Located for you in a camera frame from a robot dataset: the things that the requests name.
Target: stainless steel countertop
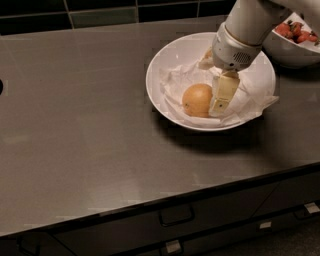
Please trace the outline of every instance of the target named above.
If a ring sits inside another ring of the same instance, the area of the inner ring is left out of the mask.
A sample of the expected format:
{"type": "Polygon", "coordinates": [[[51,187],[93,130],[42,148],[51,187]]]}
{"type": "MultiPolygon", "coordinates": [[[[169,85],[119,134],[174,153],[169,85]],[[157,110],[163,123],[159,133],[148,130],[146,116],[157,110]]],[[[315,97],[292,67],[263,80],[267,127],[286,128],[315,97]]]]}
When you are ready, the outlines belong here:
{"type": "Polygon", "coordinates": [[[156,52],[223,19],[1,37],[0,235],[318,162],[318,68],[281,70],[279,102],[224,132],[152,107],[156,52]]]}

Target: red fruit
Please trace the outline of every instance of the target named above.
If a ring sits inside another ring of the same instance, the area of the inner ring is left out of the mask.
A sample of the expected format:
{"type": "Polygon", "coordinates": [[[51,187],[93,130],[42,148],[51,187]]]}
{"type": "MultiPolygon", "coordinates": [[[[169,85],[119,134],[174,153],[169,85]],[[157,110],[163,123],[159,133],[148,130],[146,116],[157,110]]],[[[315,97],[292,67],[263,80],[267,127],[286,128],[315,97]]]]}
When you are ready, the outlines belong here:
{"type": "Polygon", "coordinates": [[[291,39],[293,38],[293,33],[290,31],[290,26],[286,23],[281,23],[275,28],[275,32],[277,32],[279,35],[291,39]]]}
{"type": "Polygon", "coordinates": [[[276,32],[278,31],[288,31],[290,30],[290,26],[287,23],[281,23],[275,28],[276,32]]]}
{"type": "Polygon", "coordinates": [[[317,42],[318,41],[318,37],[317,36],[313,36],[313,35],[310,35],[309,37],[308,37],[308,40],[310,41],[310,42],[317,42]]]}
{"type": "Polygon", "coordinates": [[[306,40],[309,40],[310,33],[308,31],[301,30],[301,35],[296,39],[296,43],[300,44],[306,40]]]}
{"type": "Polygon", "coordinates": [[[302,23],[301,22],[293,22],[290,25],[290,30],[293,33],[294,37],[299,37],[301,36],[301,28],[302,28],[302,23]]]}

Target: wall tile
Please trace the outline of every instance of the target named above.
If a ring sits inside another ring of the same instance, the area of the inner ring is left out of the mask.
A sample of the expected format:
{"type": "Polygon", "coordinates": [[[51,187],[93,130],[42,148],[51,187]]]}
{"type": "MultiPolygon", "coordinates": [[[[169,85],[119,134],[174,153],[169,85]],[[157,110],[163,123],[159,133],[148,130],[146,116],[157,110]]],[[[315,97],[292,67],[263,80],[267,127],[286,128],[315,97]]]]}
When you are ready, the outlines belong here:
{"type": "Polygon", "coordinates": [[[135,6],[135,0],[67,0],[69,10],[135,6]]]}
{"type": "Polygon", "coordinates": [[[178,2],[198,2],[198,0],[138,0],[138,5],[166,4],[178,2]]]}
{"type": "Polygon", "coordinates": [[[1,0],[0,16],[66,11],[63,0],[1,0]]]}
{"type": "Polygon", "coordinates": [[[227,15],[230,13],[236,0],[221,0],[212,2],[200,2],[199,17],[227,15]]]}
{"type": "Polygon", "coordinates": [[[136,9],[104,9],[90,12],[72,12],[73,25],[75,28],[127,24],[136,22],[136,9]]]}
{"type": "Polygon", "coordinates": [[[197,9],[197,3],[139,7],[139,21],[195,18],[197,9]]]}
{"type": "Polygon", "coordinates": [[[71,25],[67,13],[16,18],[0,18],[1,35],[21,34],[70,28],[71,25]]]}

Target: bowl rim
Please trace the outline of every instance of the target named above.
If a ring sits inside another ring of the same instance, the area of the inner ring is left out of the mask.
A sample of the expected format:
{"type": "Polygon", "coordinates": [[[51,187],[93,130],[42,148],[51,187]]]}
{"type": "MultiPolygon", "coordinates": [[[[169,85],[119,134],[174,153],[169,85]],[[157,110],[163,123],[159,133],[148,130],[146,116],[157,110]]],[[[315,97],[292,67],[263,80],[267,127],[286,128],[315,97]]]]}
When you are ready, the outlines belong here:
{"type": "MultiPolygon", "coordinates": [[[[175,119],[172,119],[170,118],[168,115],[165,115],[165,113],[163,113],[161,110],[160,110],[160,107],[158,106],[158,104],[156,102],[154,102],[153,98],[151,97],[151,92],[150,92],[150,89],[149,89],[149,86],[148,86],[148,79],[151,75],[151,72],[150,72],[150,69],[151,67],[153,66],[153,62],[156,60],[156,58],[161,55],[161,52],[166,49],[166,47],[168,47],[169,45],[171,44],[174,44],[178,41],[181,41],[181,40],[185,40],[187,39],[188,37],[192,37],[192,36],[201,36],[201,35],[216,35],[217,32],[201,32],[201,33],[193,33],[193,34],[189,34],[189,35],[186,35],[186,36],[183,36],[183,37],[180,37],[176,40],[173,40],[172,42],[168,43],[167,45],[165,45],[164,47],[162,47],[152,58],[149,66],[148,66],[148,69],[147,69],[147,73],[146,73],[146,77],[145,77],[145,83],[146,83],[146,90],[147,90],[147,94],[148,94],[148,97],[149,97],[149,100],[151,101],[152,105],[157,109],[157,111],[164,117],[166,117],[169,121],[179,125],[179,126],[182,126],[184,128],[187,128],[187,129],[190,129],[190,130],[194,130],[194,131],[200,131],[200,132],[219,132],[219,131],[224,131],[224,130],[228,130],[228,129],[232,129],[232,128],[235,128],[235,127],[238,127],[240,125],[243,125],[251,120],[248,120],[248,121],[245,121],[245,122],[238,122],[236,124],[233,124],[233,125],[229,125],[229,126],[224,126],[224,127],[216,127],[216,128],[204,128],[204,127],[192,127],[190,125],[186,125],[184,123],[181,123],[181,122],[178,122],[177,120],[175,119]]],[[[273,65],[271,63],[271,61],[269,60],[269,58],[267,57],[267,55],[261,51],[259,53],[259,55],[262,55],[264,58],[265,58],[265,61],[271,66],[271,73],[272,73],[272,80],[274,80],[274,84],[276,84],[276,74],[275,74],[275,70],[273,68],[273,65]]]]}

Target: white bowl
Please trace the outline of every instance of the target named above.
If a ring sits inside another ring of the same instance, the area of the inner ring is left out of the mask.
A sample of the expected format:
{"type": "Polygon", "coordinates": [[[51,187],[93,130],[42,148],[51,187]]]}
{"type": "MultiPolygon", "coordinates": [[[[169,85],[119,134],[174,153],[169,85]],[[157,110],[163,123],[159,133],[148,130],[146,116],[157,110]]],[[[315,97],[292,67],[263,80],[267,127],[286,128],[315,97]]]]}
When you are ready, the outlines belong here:
{"type": "MultiPolygon", "coordinates": [[[[311,32],[310,27],[296,13],[292,13],[284,22],[292,20],[304,24],[303,30],[311,32]]],[[[280,66],[299,69],[320,62],[320,47],[314,43],[296,44],[272,30],[263,42],[265,52],[271,61],[280,66]]]]}
{"type": "MultiPolygon", "coordinates": [[[[146,87],[148,96],[154,107],[172,122],[197,131],[221,131],[230,129],[243,123],[237,123],[225,127],[201,127],[196,124],[186,123],[177,118],[165,101],[164,92],[160,86],[160,69],[175,68],[179,65],[189,65],[200,60],[212,44],[216,33],[198,33],[181,37],[162,48],[152,59],[146,75],[146,87]]],[[[268,57],[263,53],[255,59],[254,63],[247,69],[247,77],[254,84],[258,84],[271,95],[275,90],[275,72],[268,57]]]]}

